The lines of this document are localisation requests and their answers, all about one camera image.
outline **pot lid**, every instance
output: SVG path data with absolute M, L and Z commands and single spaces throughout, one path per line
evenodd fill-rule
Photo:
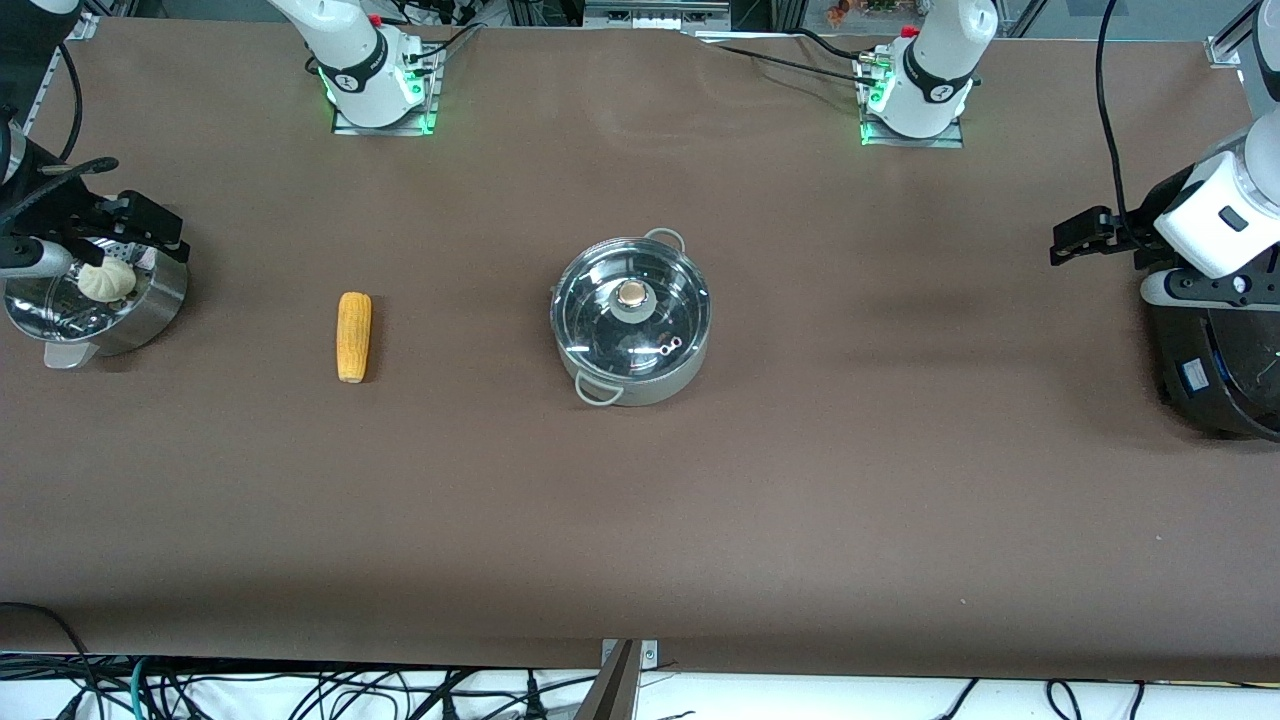
M 703 274 L 687 255 L 650 238 L 590 247 L 552 297 L 556 341 L 570 360 L 614 380 L 675 372 L 705 343 L 710 318 Z

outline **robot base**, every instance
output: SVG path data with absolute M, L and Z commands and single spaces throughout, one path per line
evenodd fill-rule
M 874 54 L 864 54 L 861 59 L 854 60 L 854 76 L 867 77 L 877 81 L 878 85 L 858 85 L 858 114 L 860 115 L 860 132 L 863 145 L 896 145 L 899 147 L 943 147 L 959 150 L 964 147 L 964 133 L 960 129 L 960 118 L 951 120 L 947 129 L 933 137 L 916 138 L 906 137 L 893 132 L 878 115 L 868 110 L 872 95 L 883 91 L 886 85 L 884 65 L 877 63 L 877 58 L 883 56 L 877 47 Z
M 424 42 L 422 53 L 433 53 L 440 47 L 438 42 Z M 420 78 L 407 82 L 417 83 L 422 91 L 422 102 L 411 109 L 399 120 L 380 128 L 361 127 L 346 118 L 337 106 L 333 111 L 334 135 L 371 135 L 380 137 L 421 137 L 435 133 L 435 120 L 440 113 L 440 92 L 444 90 L 444 58 L 448 50 L 439 50 L 430 58 L 420 60 L 415 68 L 422 73 Z

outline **white floor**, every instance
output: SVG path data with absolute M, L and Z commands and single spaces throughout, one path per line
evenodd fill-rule
M 541 684 L 580 678 L 590 671 L 539 673 Z M 375 675 L 366 680 L 371 682 Z M 408 673 L 411 687 L 431 687 L 440 673 Z M 398 680 L 388 683 L 398 687 Z M 636 720 L 672 720 L 692 711 L 690 720 L 936 720 L 964 687 L 964 680 L 901 678 L 812 678 L 780 675 L 714 675 L 695 673 L 645 674 Z M 188 694 L 211 720 L 283 720 L 315 682 L 284 678 L 268 682 L 210 682 L 192 685 Z M 588 684 L 545 693 L 548 710 L 573 705 L 586 694 Z M 1126 720 L 1135 687 L 1119 683 L 1071 683 L 1083 720 Z M 484 671 L 460 689 L 525 692 L 524 671 Z M 0 682 L 0 720 L 46 720 L 58 715 L 76 688 L 64 680 Z M 365 696 L 343 714 L 346 720 L 393 720 L 407 714 L 401 691 L 387 697 Z M 415 696 L 421 702 L 425 693 Z M 1070 707 L 1060 702 L 1070 715 Z M 462 720 L 477 720 L 507 702 L 506 698 L 460 698 Z M 119 706 L 109 706 L 111 720 L 132 720 Z M 307 715 L 330 717 L 334 702 L 326 701 Z M 91 701 L 81 705 L 81 720 L 96 717 Z M 518 706 L 502 717 L 520 717 Z M 436 707 L 428 720 L 440 717 Z M 974 688 L 957 720 L 1053 720 L 1044 700 L 1044 684 L 1030 680 L 983 680 Z M 1138 711 L 1139 720 L 1274 720 L 1280 717 L 1280 691 L 1147 685 Z

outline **metal frame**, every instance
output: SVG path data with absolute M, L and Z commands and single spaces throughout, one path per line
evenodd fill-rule
M 658 641 L 604 641 L 604 666 L 573 720 L 634 720 L 640 671 L 658 662 Z
M 1027 37 L 1028 31 L 1039 19 L 1042 12 L 1048 5 L 1050 0 L 1032 0 L 1023 8 L 1020 15 L 1016 20 L 1002 19 L 1000 22 L 1000 29 L 1004 37 Z M 1011 13 L 1009 12 L 1009 0 L 998 0 L 998 10 L 1001 18 L 1009 18 Z
M 1204 53 L 1215 68 L 1233 68 L 1240 64 L 1240 46 L 1253 36 L 1253 17 L 1262 0 L 1252 0 L 1231 22 L 1204 41 Z
M 84 41 L 93 37 L 93 33 L 97 32 L 97 15 L 88 10 L 82 12 L 79 22 L 76 23 L 76 28 L 67 36 L 67 40 Z M 40 88 L 36 90 L 36 97 L 31 101 L 31 110 L 27 111 L 27 119 L 22 123 L 23 135 L 31 135 L 31 128 L 36 126 L 36 114 L 45 102 L 45 94 L 49 92 L 49 86 L 54 82 L 54 73 L 58 72 L 58 63 L 61 61 L 61 53 L 54 53 L 54 56 L 49 59 L 49 67 L 45 68 L 45 77 L 40 79 Z

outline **steel pot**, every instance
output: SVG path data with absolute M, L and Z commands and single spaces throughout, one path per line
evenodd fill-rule
M 680 250 L 658 237 L 667 236 Z M 552 288 L 552 329 L 582 402 L 652 405 L 703 365 L 712 322 L 707 281 L 685 238 L 654 228 L 579 255 Z
M 72 275 L 10 279 L 4 309 L 23 333 L 45 341 L 45 365 L 67 370 L 95 355 L 119 355 L 160 334 L 187 293 L 187 265 L 154 247 L 97 241 L 133 265 L 138 284 L 118 302 L 95 302 Z

